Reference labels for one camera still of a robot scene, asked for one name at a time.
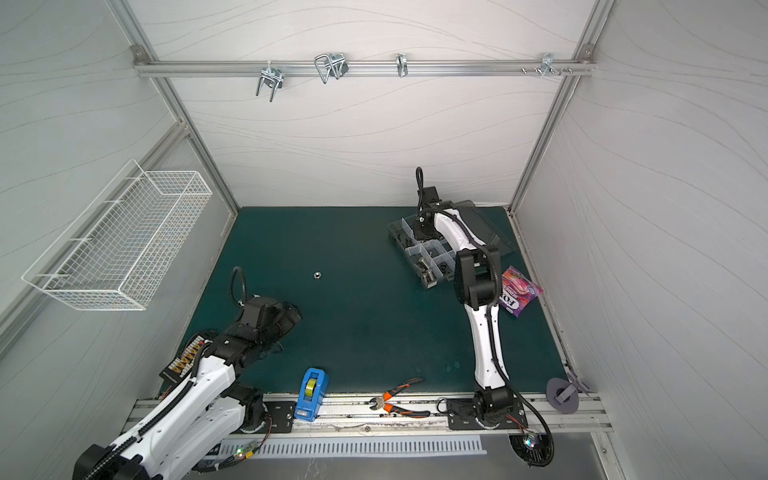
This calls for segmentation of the large silver hex bolt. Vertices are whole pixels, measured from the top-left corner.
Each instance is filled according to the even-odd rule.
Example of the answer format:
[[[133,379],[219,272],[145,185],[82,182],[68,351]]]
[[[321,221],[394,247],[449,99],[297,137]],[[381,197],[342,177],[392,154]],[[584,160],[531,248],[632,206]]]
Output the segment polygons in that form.
[[[437,283],[436,277],[429,268],[421,272],[421,280],[426,288],[431,288]]]

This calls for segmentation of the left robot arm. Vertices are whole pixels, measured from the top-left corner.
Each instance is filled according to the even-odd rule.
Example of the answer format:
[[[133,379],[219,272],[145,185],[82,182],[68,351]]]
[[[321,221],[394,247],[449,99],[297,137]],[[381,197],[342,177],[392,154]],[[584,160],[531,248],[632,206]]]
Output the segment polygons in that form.
[[[147,416],[107,446],[90,446],[75,479],[181,479],[228,435],[270,430],[260,390],[239,378],[302,319],[287,301],[253,296],[221,334],[202,343],[188,374]]]

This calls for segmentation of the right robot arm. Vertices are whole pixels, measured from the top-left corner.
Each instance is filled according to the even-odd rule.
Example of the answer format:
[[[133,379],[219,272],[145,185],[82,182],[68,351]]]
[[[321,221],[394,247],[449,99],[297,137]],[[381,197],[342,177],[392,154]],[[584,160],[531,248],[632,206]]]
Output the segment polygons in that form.
[[[458,209],[442,201],[434,186],[417,187],[413,230],[417,239],[443,239],[455,252],[454,290],[470,322],[475,356],[474,416],[484,428],[497,427],[522,411],[504,365],[499,331],[501,255],[470,229]]]

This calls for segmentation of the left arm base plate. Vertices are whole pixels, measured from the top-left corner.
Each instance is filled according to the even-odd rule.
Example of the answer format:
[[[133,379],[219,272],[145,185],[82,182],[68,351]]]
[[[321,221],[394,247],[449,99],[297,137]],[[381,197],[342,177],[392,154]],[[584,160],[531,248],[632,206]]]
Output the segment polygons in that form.
[[[291,433],[295,420],[295,401],[266,401],[249,410],[243,434]]]

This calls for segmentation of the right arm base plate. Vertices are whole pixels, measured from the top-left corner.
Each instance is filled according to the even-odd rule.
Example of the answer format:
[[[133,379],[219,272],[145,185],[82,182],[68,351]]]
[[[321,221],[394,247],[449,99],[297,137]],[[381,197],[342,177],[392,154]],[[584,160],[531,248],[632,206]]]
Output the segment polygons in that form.
[[[475,398],[444,398],[436,408],[451,431],[525,431],[529,427],[524,405],[516,396],[511,404],[496,410],[483,407]]]

